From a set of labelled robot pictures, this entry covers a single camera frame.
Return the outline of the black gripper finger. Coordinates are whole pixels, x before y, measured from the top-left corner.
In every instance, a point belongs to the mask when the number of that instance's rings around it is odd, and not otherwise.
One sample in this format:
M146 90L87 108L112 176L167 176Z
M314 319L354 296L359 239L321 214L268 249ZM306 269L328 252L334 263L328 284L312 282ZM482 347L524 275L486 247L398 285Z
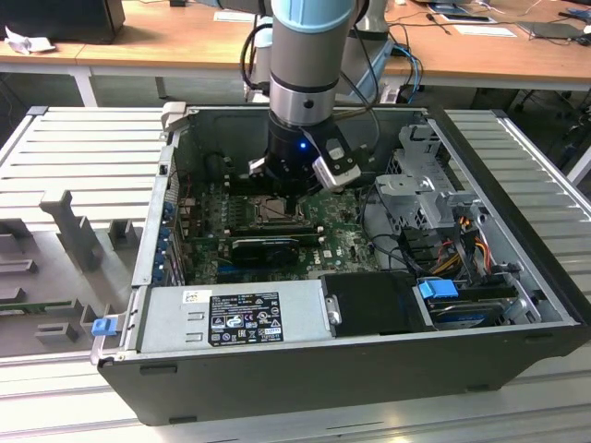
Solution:
M316 177L310 177L299 182L295 186L295 190L292 192L292 213L296 213L296 206L303 198L313 196L319 193L322 189L323 186Z
M274 172L266 163L265 158L248 163L248 176L261 194L285 200L284 213L286 215L294 214L294 196L292 195L290 181Z

